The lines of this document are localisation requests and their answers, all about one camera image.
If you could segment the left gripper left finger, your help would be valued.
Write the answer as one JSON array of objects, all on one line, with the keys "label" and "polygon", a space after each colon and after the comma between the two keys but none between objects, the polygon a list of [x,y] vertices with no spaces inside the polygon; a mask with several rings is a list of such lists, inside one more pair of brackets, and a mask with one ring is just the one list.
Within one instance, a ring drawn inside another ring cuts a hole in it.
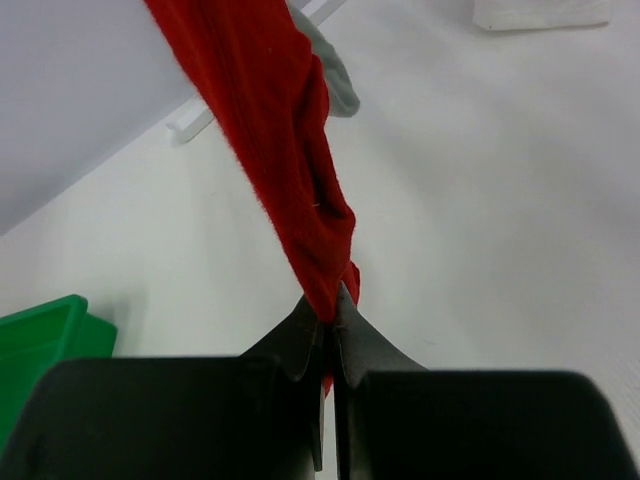
[{"label": "left gripper left finger", "polygon": [[311,479],[324,325],[306,299],[236,357],[85,358],[36,384],[5,479]]}]

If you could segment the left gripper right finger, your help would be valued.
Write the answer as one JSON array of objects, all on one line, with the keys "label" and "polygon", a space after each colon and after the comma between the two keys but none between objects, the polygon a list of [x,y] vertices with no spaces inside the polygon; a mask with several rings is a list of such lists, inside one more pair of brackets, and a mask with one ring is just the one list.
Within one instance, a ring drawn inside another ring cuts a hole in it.
[{"label": "left gripper right finger", "polygon": [[342,479],[635,479],[606,397],[554,370],[429,370],[341,288],[332,329]]}]

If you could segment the light grey sock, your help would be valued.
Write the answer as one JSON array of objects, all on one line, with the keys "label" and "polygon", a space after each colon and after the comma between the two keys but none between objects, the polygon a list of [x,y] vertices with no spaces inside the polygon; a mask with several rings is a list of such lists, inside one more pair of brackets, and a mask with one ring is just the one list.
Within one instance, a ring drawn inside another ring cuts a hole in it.
[{"label": "light grey sock", "polygon": [[294,24],[311,41],[313,53],[321,60],[330,98],[330,115],[354,116],[360,100],[337,51],[318,29],[343,1],[288,1],[287,4]]}]

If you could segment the red sock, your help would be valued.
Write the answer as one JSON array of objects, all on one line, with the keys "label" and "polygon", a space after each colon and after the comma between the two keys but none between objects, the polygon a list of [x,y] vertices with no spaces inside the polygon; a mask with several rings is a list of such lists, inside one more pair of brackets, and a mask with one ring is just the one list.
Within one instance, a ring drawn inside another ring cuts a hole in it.
[{"label": "red sock", "polygon": [[[186,76],[183,65],[195,60],[196,55],[178,55],[170,45],[169,34],[175,32],[180,40],[193,37],[197,22],[204,18],[204,10],[196,8],[194,20],[181,25],[171,5],[192,2],[148,3]],[[352,296],[358,295],[360,273],[351,259],[355,215],[337,178],[325,124],[317,135],[311,127],[295,120],[293,150],[287,149],[282,140],[276,142],[275,152],[241,156],[232,149],[273,224],[307,300],[317,317],[329,323],[335,319],[341,288]]]}]

